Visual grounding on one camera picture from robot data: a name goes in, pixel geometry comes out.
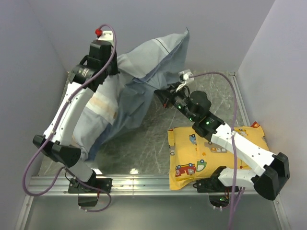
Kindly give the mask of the right side aluminium rail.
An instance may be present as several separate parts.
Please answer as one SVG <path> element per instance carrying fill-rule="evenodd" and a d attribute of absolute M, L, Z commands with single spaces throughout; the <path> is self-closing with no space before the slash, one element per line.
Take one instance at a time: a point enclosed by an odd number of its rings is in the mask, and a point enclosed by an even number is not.
<path fill-rule="evenodd" d="M 250 126 L 251 123 L 248 118 L 248 114 L 244 105 L 243 97 L 241 95 L 239 85 L 236 79 L 236 72 L 229 72 L 229 78 L 236 92 L 237 104 L 241 113 L 241 117 L 245 126 Z"/>

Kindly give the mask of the blue striped pillowcase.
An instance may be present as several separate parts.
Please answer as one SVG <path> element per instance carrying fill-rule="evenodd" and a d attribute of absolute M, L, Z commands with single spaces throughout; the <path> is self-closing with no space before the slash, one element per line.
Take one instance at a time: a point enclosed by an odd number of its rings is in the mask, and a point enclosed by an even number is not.
<path fill-rule="evenodd" d="M 93 161 L 102 144 L 141 125 L 154 92 L 179 81 L 189 39 L 189 30 L 169 34 L 118 56 L 120 73 L 99 85 L 74 129 L 83 161 Z"/>

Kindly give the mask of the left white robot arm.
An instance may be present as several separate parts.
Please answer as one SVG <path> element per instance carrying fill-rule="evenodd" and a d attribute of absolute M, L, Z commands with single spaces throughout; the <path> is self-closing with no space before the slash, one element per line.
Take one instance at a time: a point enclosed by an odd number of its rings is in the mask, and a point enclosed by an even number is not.
<path fill-rule="evenodd" d="M 72 69 L 66 94 L 53 121 L 44 134 L 33 138 L 39 152 L 61 163 L 86 193 L 96 189 L 96 173 L 82 161 L 81 149 L 72 145 L 73 131 L 98 86 L 108 76 L 118 73 L 116 42 L 94 40 L 88 55 Z"/>

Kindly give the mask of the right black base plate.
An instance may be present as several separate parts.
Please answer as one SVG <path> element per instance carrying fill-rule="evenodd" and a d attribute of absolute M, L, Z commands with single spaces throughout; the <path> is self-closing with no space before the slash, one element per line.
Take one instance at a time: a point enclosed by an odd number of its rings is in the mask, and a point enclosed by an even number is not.
<path fill-rule="evenodd" d="M 207 179 L 197 180 L 192 184 L 198 193 L 208 193 L 209 202 L 213 209 L 226 209 L 230 207 L 231 186 L 224 186 L 220 181 Z"/>

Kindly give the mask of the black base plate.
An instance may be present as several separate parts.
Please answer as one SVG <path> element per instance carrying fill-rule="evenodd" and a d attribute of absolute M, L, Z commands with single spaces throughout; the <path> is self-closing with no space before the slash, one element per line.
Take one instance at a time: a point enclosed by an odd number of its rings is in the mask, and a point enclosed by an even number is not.
<path fill-rule="evenodd" d="M 209 202 L 213 209 L 226 209 L 230 207 L 231 186 L 224 186 L 220 181 L 207 179 L 197 180 L 192 184 L 198 193 L 208 193 Z"/>
<path fill-rule="evenodd" d="M 70 179 L 68 194 L 78 195 L 80 207 L 95 207 L 98 204 L 100 195 L 110 197 L 113 179 L 96 178 L 89 186 L 84 186 L 76 179 Z"/>

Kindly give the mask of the aluminium mounting rail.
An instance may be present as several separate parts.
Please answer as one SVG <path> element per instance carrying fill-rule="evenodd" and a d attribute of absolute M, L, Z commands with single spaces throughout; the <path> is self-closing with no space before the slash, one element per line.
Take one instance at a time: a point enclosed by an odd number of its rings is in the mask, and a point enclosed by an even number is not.
<path fill-rule="evenodd" d="M 112 196 L 193 196 L 223 194 L 198 193 L 192 184 L 188 184 L 180 190 L 170 190 L 167 175 L 99 175 L 97 178 L 112 178 L 110 193 Z M 28 190 L 32 193 L 43 192 L 52 184 L 53 179 L 53 176 L 32 177 L 28 185 Z M 68 193 L 69 184 L 69 181 L 64 176 L 60 176 L 52 188 L 44 195 L 76 196 L 76 194 Z"/>

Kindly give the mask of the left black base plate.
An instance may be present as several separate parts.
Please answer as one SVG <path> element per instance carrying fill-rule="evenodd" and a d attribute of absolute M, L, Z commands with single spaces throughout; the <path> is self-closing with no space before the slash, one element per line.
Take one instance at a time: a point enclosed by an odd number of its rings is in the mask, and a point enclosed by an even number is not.
<path fill-rule="evenodd" d="M 96 178 L 89 186 L 84 186 L 76 179 L 70 179 L 68 194 L 78 195 L 80 207 L 95 207 L 98 204 L 100 195 L 110 197 L 113 179 Z"/>

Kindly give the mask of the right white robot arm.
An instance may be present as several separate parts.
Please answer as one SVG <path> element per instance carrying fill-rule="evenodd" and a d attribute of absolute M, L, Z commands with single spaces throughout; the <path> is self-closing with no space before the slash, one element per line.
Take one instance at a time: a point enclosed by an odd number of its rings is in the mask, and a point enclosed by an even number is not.
<path fill-rule="evenodd" d="M 210 112 L 211 102 L 202 91 L 190 92 L 187 86 L 171 85 L 154 92 L 164 108 L 175 107 L 193 122 L 193 130 L 201 138 L 233 153 L 250 170 L 222 166 L 211 180 L 212 188 L 221 192 L 235 185 L 253 187 L 267 200 L 275 200 L 290 178 L 289 159 L 283 153 L 274 154 L 235 132 L 222 119 Z"/>

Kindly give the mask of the yellow cartoon car pillow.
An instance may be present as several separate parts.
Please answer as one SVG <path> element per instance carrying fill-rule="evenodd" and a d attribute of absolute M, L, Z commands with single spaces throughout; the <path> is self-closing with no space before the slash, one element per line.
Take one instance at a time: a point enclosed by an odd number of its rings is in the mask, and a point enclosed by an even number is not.
<path fill-rule="evenodd" d="M 264 140 L 264 132 L 260 125 L 243 126 L 234 129 L 257 146 L 268 150 Z M 221 166 L 230 169 L 250 170 L 241 159 L 219 145 L 201 138 L 191 127 L 176 127 L 168 131 L 170 152 L 169 186 L 178 190 L 187 184 L 210 178 Z"/>

